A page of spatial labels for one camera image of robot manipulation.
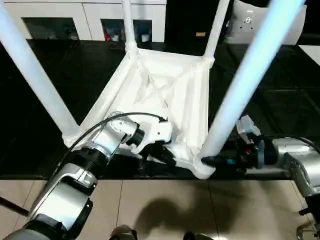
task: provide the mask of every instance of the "white metal pipe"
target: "white metal pipe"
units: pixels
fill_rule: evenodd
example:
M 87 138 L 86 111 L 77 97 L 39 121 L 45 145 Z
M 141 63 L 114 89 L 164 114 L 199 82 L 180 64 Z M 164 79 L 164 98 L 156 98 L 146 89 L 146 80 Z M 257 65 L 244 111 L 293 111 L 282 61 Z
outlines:
M 203 58 L 213 59 L 230 0 L 220 0 Z
M 62 135 L 75 136 L 79 126 L 1 0 L 0 41 Z
M 279 50 L 305 0 L 273 0 L 210 127 L 198 158 L 216 156 Z
M 125 30 L 125 50 L 127 52 L 137 51 L 135 39 L 134 21 L 131 15 L 131 0 L 122 0 L 123 21 Z

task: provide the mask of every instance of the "cabinet door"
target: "cabinet door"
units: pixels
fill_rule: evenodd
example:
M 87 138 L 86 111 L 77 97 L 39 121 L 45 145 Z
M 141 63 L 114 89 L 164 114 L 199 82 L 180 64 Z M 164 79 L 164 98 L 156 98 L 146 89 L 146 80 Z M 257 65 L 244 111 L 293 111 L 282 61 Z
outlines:
M 92 40 L 82 3 L 6 2 L 26 39 Z
M 121 4 L 84 3 L 93 40 L 125 42 Z M 164 42 L 166 5 L 132 4 L 134 34 L 137 42 Z

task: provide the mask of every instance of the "tile floor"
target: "tile floor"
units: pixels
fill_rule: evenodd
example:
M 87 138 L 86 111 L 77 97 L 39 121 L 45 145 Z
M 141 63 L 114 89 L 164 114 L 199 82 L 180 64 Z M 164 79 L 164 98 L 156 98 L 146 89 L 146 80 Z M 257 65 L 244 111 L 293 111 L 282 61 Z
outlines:
M 0 181 L 0 196 L 29 209 L 44 181 Z M 305 205 L 291 181 L 102 180 L 79 240 L 103 240 L 129 225 L 139 240 L 181 240 L 186 231 L 215 240 L 295 240 Z M 0 239 L 26 218 L 0 207 Z

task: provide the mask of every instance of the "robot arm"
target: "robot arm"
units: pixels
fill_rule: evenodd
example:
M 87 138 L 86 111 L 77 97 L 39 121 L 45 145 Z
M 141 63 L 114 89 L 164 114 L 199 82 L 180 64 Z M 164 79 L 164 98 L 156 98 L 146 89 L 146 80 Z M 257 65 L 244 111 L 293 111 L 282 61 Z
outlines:
M 27 224 L 5 239 L 77 238 L 93 207 L 90 196 L 98 184 L 97 178 L 107 167 L 119 145 L 130 145 L 131 151 L 139 154 L 144 149 L 152 149 L 155 144 L 157 151 L 152 151 L 153 157 L 174 163 L 172 153 L 159 143 L 169 142 L 171 133 L 172 125 L 168 121 L 152 124 L 147 132 L 127 116 L 109 121 L 95 130 L 74 151 L 75 157 L 48 181 L 31 208 Z
M 249 116 L 236 124 L 239 137 L 229 140 L 218 156 L 205 157 L 202 162 L 219 169 L 246 174 L 247 169 L 281 169 L 294 180 L 308 208 L 299 213 L 311 213 L 316 236 L 320 238 L 320 150 L 308 139 L 295 136 L 261 135 Z

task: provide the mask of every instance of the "black tabletop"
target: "black tabletop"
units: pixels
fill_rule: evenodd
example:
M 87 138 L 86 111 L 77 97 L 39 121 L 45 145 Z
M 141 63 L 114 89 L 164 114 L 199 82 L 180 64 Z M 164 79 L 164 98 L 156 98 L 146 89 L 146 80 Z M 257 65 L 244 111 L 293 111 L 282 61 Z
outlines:
M 123 45 L 104 41 L 31 40 L 29 44 L 78 124 L 125 55 Z M 163 43 L 141 47 L 198 56 L 204 51 Z M 247 47 L 220 44 L 216 49 L 210 70 L 209 125 Z M 0 60 L 0 178 L 48 179 L 67 149 L 61 133 L 3 47 Z M 319 65 L 298 46 L 282 46 L 243 114 L 249 114 L 264 134 L 297 135 L 320 143 L 319 72 Z M 189 170 L 160 163 L 147 162 L 141 171 L 141 164 L 117 156 L 102 178 L 195 178 Z

